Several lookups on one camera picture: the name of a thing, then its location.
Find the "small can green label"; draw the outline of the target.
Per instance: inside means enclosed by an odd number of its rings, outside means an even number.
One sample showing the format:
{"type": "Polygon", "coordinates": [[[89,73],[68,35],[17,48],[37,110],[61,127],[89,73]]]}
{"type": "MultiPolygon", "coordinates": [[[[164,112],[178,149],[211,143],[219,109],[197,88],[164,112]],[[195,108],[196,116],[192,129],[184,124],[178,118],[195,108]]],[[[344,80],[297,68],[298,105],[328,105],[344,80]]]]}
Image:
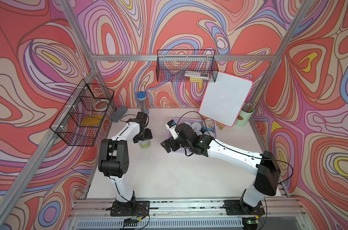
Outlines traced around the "small can green label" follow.
{"type": "Polygon", "coordinates": [[[139,143],[139,145],[140,145],[140,147],[141,147],[142,149],[149,148],[150,145],[151,145],[150,140],[141,140],[141,141],[139,141],[138,143],[139,143]]]}

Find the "small can yellow label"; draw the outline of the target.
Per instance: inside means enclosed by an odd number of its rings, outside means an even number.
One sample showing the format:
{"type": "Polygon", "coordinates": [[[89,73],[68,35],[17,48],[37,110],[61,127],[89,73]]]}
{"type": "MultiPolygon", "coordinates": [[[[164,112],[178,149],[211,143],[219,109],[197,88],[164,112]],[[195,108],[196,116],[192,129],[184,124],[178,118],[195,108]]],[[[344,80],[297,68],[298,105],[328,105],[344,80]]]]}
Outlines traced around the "small can yellow label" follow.
{"type": "Polygon", "coordinates": [[[198,136],[201,136],[203,133],[201,131],[195,131],[198,136]]]}

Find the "purple plastic basket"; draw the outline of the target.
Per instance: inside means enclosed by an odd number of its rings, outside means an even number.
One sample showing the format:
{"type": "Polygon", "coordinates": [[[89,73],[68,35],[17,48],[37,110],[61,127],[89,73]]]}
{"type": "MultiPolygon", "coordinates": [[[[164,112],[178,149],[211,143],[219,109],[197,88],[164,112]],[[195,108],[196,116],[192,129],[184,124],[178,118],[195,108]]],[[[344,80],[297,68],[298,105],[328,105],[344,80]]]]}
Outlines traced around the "purple plastic basket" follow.
{"type": "MultiPolygon", "coordinates": [[[[177,124],[176,123],[176,125],[177,125],[176,132],[178,133],[178,137],[180,137],[183,140],[185,140],[186,138],[191,138],[194,135],[197,135],[196,132],[192,129],[192,127],[190,127],[187,124],[184,124],[184,123],[177,124]]],[[[215,138],[212,138],[212,137],[205,135],[205,134],[202,134],[201,136],[199,136],[199,140],[198,140],[199,143],[196,145],[203,149],[203,154],[202,154],[203,156],[206,156],[206,157],[208,156],[208,150],[210,148],[210,143],[213,140],[215,140],[215,138]]]]}

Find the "small can white plastic lid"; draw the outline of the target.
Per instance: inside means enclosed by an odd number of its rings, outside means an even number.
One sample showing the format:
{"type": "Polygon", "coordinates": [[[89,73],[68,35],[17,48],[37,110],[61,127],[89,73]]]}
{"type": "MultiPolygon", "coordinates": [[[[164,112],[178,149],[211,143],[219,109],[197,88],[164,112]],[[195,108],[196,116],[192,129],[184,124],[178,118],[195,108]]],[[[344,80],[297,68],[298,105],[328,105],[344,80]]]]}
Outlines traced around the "small can white plastic lid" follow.
{"type": "Polygon", "coordinates": [[[210,137],[212,137],[212,138],[216,138],[215,133],[213,133],[213,132],[211,132],[211,131],[204,131],[203,134],[208,135],[208,136],[210,136],[210,137]]]}

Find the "blue Progresso soup can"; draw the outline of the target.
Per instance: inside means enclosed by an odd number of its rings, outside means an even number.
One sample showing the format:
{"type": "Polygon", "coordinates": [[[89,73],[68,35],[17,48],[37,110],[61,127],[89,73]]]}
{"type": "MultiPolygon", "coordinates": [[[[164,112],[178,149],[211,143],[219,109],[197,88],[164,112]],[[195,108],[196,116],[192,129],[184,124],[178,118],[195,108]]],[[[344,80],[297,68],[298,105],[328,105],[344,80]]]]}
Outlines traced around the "blue Progresso soup can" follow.
{"type": "Polygon", "coordinates": [[[213,120],[206,118],[202,122],[202,129],[204,132],[208,131],[208,132],[215,133],[216,123],[213,120]]]}

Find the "small can orange label front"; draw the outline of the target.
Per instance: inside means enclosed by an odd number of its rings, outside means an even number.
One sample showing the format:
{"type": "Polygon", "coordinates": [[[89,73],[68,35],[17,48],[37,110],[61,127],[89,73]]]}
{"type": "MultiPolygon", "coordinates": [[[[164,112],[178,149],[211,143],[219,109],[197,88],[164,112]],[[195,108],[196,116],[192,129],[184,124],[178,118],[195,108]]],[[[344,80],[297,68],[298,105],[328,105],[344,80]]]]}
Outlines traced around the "small can orange label front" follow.
{"type": "Polygon", "coordinates": [[[199,122],[192,123],[191,127],[194,131],[201,131],[202,130],[202,124],[199,122]]]}

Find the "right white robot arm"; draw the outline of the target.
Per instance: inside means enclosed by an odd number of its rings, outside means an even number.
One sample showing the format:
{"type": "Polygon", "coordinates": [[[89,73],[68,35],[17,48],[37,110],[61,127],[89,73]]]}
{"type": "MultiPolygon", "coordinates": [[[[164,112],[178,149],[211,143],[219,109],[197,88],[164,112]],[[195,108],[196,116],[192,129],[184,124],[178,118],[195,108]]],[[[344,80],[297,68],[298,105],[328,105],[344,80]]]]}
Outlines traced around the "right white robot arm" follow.
{"type": "Polygon", "coordinates": [[[230,145],[208,135],[194,135],[193,138],[176,139],[170,137],[161,142],[161,146],[170,153],[183,148],[193,154],[208,158],[219,159],[240,167],[254,175],[254,180],[246,188],[240,200],[234,204],[225,201],[224,205],[228,211],[234,211],[245,215],[264,215],[262,200],[266,196],[275,196],[280,179],[281,170],[277,160],[269,151],[264,153],[248,152],[230,145]]]}

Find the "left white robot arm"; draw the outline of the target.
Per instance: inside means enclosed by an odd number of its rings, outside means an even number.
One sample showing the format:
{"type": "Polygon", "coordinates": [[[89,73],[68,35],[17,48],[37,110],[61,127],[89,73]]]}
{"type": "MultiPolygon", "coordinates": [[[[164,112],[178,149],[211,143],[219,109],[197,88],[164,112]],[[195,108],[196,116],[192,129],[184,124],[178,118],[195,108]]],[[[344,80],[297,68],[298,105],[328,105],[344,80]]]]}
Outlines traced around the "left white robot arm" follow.
{"type": "Polygon", "coordinates": [[[148,115],[138,112],[115,136],[101,141],[98,170],[109,178],[116,193],[112,207],[107,209],[112,217],[137,216],[140,219],[149,216],[150,202],[137,202],[134,190],[124,179],[130,165],[128,142],[148,143],[152,140],[148,123],[148,115]]]}

